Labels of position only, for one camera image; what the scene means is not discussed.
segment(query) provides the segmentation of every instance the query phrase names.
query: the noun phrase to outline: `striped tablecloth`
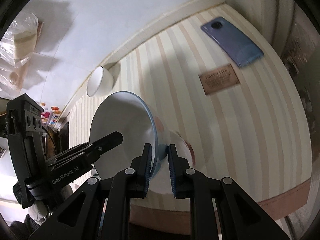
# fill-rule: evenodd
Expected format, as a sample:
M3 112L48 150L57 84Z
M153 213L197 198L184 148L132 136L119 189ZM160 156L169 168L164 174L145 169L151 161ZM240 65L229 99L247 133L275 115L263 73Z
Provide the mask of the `striped tablecloth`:
M223 16L265 56L238 68L200 26ZM231 63L239 84L206 96L199 75ZM275 219L304 205L311 176L307 119L295 85L263 36L228 5L196 14L162 31L124 57L113 92L131 91L158 111L195 152L206 176L230 176ZM104 98L84 95L70 114L70 146L89 140ZM189 202L148 193L145 208L189 211Z

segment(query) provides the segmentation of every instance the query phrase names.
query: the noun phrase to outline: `black mechanical device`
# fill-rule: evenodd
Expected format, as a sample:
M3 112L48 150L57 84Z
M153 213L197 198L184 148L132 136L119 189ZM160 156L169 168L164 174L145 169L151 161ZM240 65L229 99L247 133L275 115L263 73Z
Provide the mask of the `black mechanical device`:
M60 190L91 170L92 163L121 144L123 137L115 131L46 160L40 140L41 111L27 95L7 105L8 143L18 178L13 187L16 198L23 208L41 200L53 211L29 240L128 239L130 199L145 198L148 192L151 145L145 144L142 155L127 169L109 179L89 178L63 201ZM213 198L223 239L289 239L233 179L207 178L178 156L175 145L169 145L167 152L173 195L190 199L191 239L219 239Z

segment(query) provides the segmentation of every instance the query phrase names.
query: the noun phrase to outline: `blue smartphone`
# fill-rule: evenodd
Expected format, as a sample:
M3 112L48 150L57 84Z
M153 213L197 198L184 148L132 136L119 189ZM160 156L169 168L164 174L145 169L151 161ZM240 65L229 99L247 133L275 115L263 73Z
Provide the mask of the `blue smartphone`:
M202 25L201 29L218 43L238 67L244 67L263 56L262 50L247 35L223 17Z

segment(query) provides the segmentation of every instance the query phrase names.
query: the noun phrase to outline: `leather patch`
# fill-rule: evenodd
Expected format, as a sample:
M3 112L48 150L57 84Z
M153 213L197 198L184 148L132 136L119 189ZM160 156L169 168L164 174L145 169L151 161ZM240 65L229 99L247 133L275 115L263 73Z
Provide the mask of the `leather patch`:
M203 73L199 78L206 95L240 83L231 64Z

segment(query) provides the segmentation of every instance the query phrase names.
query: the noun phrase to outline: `phone camera lens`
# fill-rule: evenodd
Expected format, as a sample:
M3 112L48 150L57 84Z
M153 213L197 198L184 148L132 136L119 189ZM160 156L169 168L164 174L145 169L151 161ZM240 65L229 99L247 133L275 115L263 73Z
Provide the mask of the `phone camera lens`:
M222 27L222 23L221 22L214 22L211 25L211 27L214 28L214 29L220 29Z

